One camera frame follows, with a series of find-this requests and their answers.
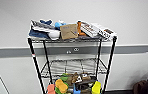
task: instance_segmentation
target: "colorful item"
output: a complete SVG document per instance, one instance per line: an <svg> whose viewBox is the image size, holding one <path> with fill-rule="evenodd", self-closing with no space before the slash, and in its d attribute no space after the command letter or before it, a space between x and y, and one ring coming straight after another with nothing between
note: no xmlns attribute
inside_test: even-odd
<svg viewBox="0 0 148 94"><path fill-rule="evenodd" d="M61 93L67 92L68 86L64 84L61 79L56 80L55 85L60 90Z"/></svg>
<svg viewBox="0 0 148 94"><path fill-rule="evenodd" d="M73 94L80 94L80 90L76 90L75 84L73 84Z"/></svg>
<svg viewBox="0 0 148 94"><path fill-rule="evenodd" d="M67 80L68 80L68 75L67 75L66 73L63 73L63 74L61 75L60 79L61 79L62 81L67 81Z"/></svg>
<svg viewBox="0 0 148 94"><path fill-rule="evenodd" d="M48 93L47 94L55 94L54 88L55 88L54 84L48 85L48 87L47 87Z"/></svg>
<svg viewBox="0 0 148 94"><path fill-rule="evenodd" d="M96 81L92 87L92 94L100 94L101 83Z"/></svg>
<svg viewBox="0 0 148 94"><path fill-rule="evenodd" d="M77 22L77 24L78 24L78 27L77 27L78 33L79 33L79 35L86 36L86 34L85 34L84 32L81 32L81 29L80 29L81 23L82 23L81 21L78 21L78 22Z"/></svg>

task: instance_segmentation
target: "fabric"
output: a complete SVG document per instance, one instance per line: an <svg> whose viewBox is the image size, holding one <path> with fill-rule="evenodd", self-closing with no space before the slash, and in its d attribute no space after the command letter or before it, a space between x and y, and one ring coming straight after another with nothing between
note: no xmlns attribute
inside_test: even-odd
<svg viewBox="0 0 148 94"><path fill-rule="evenodd" d="M36 30L33 30L33 29L30 30L29 36L50 39L47 32L36 31Z"/></svg>

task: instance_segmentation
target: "bottom shelf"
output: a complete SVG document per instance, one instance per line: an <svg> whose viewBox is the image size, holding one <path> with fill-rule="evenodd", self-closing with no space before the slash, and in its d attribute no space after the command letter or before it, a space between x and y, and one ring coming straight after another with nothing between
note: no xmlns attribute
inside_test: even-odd
<svg viewBox="0 0 148 94"><path fill-rule="evenodd" d="M73 83L71 86L61 79L56 80L55 84L47 87L47 94L100 94L102 93L101 83L92 80L80 83Z"/></svg>
<svg viewBox="0 0 148 94"><path fill-rule="evenodd" d="M94 76L96 74L97 62L97 58L53 60L49 63L49 67L52 77L60 77L63 73L74 74L75 72L77 72L78 74L87 73L90 76ZM97 74L106 73L107 67L101 60L99 60ZM42 68L41 76L43 78L50 77L47 64L45 64Z"/></svg>

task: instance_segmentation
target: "black wire rack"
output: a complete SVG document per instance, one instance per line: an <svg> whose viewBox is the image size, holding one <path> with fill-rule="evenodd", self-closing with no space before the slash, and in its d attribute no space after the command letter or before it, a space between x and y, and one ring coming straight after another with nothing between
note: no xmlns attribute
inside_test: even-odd
<svg viewBox="0 0 148 94"><path fill-rule="evenodd" d="M96 74L97 58L86 58L86 59L70 59L70 60L53 60L50 61L50 71L52 77L59 77L63 73L78 74L87 73L88 75ZM49 78L48 65L45 63L44 67L41 70L41 76L44 78ZM98 66L98 74L106 74L107 67L100 60Z"/></svg>
<svg viewBox="0 0 148 94"><path fill-rule="evenodd" d="M105 93L105 89L107 86L107 81L109 77L110 67L112 63L112 57L114 54L114 48L116 43L117 37L113 37L113 44L111 47L111 52L109 56L109 61L107 67L104 63L100 60L100 53L101 53L101 43L107 42L105 38L97 37L97 38L75 38L75 39L67 39L67 40L49 40L49 39L33 39L28 38L28 43L30 46L32 58L34 60L35 68L37 71L38 79L40 81L40 85L43 91L43 94L46 94L44 84L42 78L49 78L50 84L53 84L53 77L61 76L63 73L71 73L74 72L78 73L88 73L88 75L95 75L97 78L97 74L106 74L104 87L102 89L102 94ZM88 59L71 59L71 60L53 60L49 61L46 43L73 43L73 42L99 42L97 58L88 58ZM44 52L46 57L46 63L43 66L42 70L39 70L38 62L35 55L35 49L33 47L33 43L42 43L44 46Z"/></svg>

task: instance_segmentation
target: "gray wall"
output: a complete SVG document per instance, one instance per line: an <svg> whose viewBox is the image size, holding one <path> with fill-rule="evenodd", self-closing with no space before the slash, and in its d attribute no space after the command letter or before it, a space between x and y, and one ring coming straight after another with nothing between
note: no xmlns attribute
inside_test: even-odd
<svg viewBox="0 0 148 94"><path fill-rule="evenodd" d="M28 48L30 20L39 19L97 22L118 34L117 46L148 45L148 0L0 0L0 49ZM45 58L38 60L41 67ZM0 58L0 74L11 94L41 93L31 57ZM147 77L148 53L115 54L107 90L132 89Z"/></svg>

